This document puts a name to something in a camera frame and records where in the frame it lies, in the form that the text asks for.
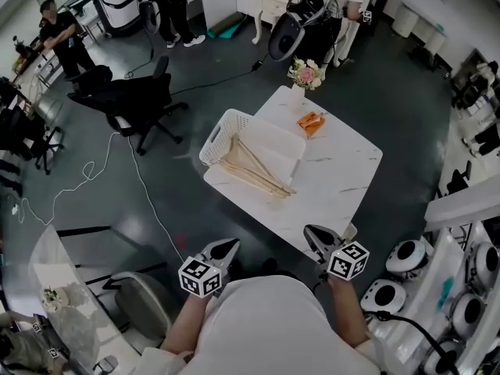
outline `wooden stick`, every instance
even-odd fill
[[[283,191],[282,189],[270,185],[267,181],[265,181],[262,178],[252,176],[251,173],[245,172],[242,168],[233,166],[228,162],[221,162],[220,165],[223,167],[225,171],[227,171],[231,175],[239,179],[245,180],[256,187],[263,189],[264,191],[266,191],[271,195],[274,195],[279,198],[286,198],[287,196],[289,196],[289,194]]]
[[[245,143],[241,141],[241,139],[237,140],[238,144],[241,147],[241,150],[245,155],[252,161],[253,165],[255,165],[257,168],[259,168],[261,171],[264,173],[267,173],[270,177],[273,177],[273,174],[269,172],[269,170],[266,168],[266,166],[257,158],[255,154],[253,154],[252,150],[250,150]]]

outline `desk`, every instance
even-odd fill
[[[139,354],[125,341],[81,279],[52,225],[34,247],[28,271],[39,298],[46,288],[64,288],[68,294],[69,306],[47,314],[71,351],[71,359],[89,374],[93,374],[94,364],[108,355],[118,360],[113,375],[128,375],[134,370]]]
[[[55,55],[54,51],[51,50],[37,65],[37,69],[34,73],[40,82],[46,86],[46,88],[50,88],[52,82],[54,82],[54,80],[56,80],[63,73],[63,66],[59,62],[57,55]]]
[[[97,42],[97,39],[95,38],[94,34],[92,33],[92,27],[97,26],[101,33],[103,32],[101,28],[101,18],[99,18],[99,15],[96,13],[86,15],[84,17],[78,18],[78,22],[80,23],[81,27],[88,33],[88,36],[90,38]]]
[[[103,29],[101,28],[101,18],[97,13],[97,9],[94,7],[93,2],[88,2],[83,7],[83,16],[78,16],[78,23],[81,25],[84,31],[88,33],[88,36],[92,39],[92,41],[97,42],[94,34],[92,33],[92,27],[97,26],[101,33],[103,33]]]
[[[329,227],[342,235],[368,189],[382,159],[382,151],[327,111],[305,100],[302,112],[288,108],[289,87],[281,86],[255,117],[305,135],[296,123],[310,111],[325,113],[326,123],[307,141],[291,186],[297,191],[284,200],[244,184],[212,166],[205,182],[272,232],[311,258],[303,236],[307,224]]]
[[[434,27],[434,32],[429,37],[424,48],[431,55],[435,55],[446,41],[444,28],[416,5],[411,2],[401,1],[398,14],[396,15],[395,21],[392,23],[392,29],[400,36],[407,38],[412,33],[419,18],[422,18]]]
[[[252,39],[252,43],[257,45],[260,42],[260,39],[263,35],[263,25],[262,25],[262,16],[263,13],[266,13],[267,16],[270,16],[273,19],[272,25],[276,25],[276,22],[279,18],[286,13],[288,0],[257,0],[257,10],[254,15],[255,18],[255,29],[257,31],[257,35]]]

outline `hand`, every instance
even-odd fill
[[[351,282],[349,282],[348,280],[343,280],[339,277],[336,277],[334,275],[328,275],[328,284],[330,285],[330,288],[332,289],[332,291],[334,291],[336,288],[339,287],[339,285],[347,285],[347,284],[350,284]]]

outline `dark floor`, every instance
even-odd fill
[[[208,40],[189,49],[179,45],[169,51],[159,37],[154,37],[155,60],[168,52],[173,93],[222,80],[250,70],[266,54],[269,32],[258,47],[251,42],[254,33],[249,22],[232,40]],[[423,214],[441,173],[440,147],[445,145],[448,133],[451,90],[441,73],[426,71],[409,60],[406,52],[411,43],[394,36],[390,27],[381,23],[374,37],[356,41],[350,55],[355,63],[338,70],[331,67],[327,81],[307,96],[384,153],[352,221],[359,230],[357,240],[371,251],[368,267],[355,279],[360,294],[382,273],[388,252],[396,242],[421,235]],[[106,57],[116,77],[121,77],[147,61],[148,41],[143,33],[111,41],[102,39],[91,54]],[[153,69],[154,63],[137,71],[136,77],[149,75]],[[191,109],[175,113],[164,123],[184,136],[184,142],[175,145],[166,135],[154,132],[147,141],[148,154],[137,160],[159,218],[184,257],[199,252],[210,241],[237,237],[241,239],[238,258],[247,271],[257,271],[266,258],[273,256],[284,269],[312,287],[316,283],[314,262],[206,184],[202,179],[206,168],[198,159],[207,136],[227,109],[253,114],[279,86],[291,85],[286,69],[286,63],[267,59],[259,71],[246,77],[175,96],[174,101],[185,101]],[[85,163],[95,160],[95,173],[102,168],[112,133],[101,113],[63,97],[69,89],[61,81],[50,90],[52,96],[64,101],[57,123],[66,133],[67,149],[56,157],[49,177],[36,171],[32,162],[23,171],[25,195],[45,220],[52,215],[54,196],[62,188],[72,188],[84,180],[81,169]],[[11,308],[30,313],[39,306],[27,281],[26,263],[44,227],[30,213],[19,225],[17,218],[10,215],[11,207],[12,203],[4,198],[3,285]],[[125,242],[110,233],[66,238],[63,242],[73,261],[84,266],[84,279],[117,270],[136,270],[163,260],[169,263],[170,274],[175,274],[180,265],[155,221],[127,139],[120,136],[112,142],[106,171],[58,200],[53,224],[57,230],[110,224],[130,239]],[[159,276],[166,282],[171,279],[177,286],[177,277],[170,277],[169,272]],[[96,293],[99,286],[93,286]],[[320,288],[318,296],[327,308],[327,289]]]

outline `round white device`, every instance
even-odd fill
[[[484,303],[472,293],[465,293],[453,304],[451,310],[453,329],[464,341],[473,335],[483,312]]]
[[[445,350],[448,360],[454,363],[463,353],[463,346],[456,341],[443,341],[439,345]],[[426,375],[442,375],[447,372],[446,361],[433,348],[429,349],[422,367]]]
[[[427,264],[425,248],[425,243],[422,241],[400,241],[385,262],[387,271],[405,279],[417,277],[417,270]]]
[[[365,311],[387,311],[396,314],[405,304],[406,291],[393,280],[375,280],[361,298],[361,308]]]
[[[490,242],[484,241],[473,248],[469,258],[467,281],[480,293],[490,290],[498,275],[498,250]]]

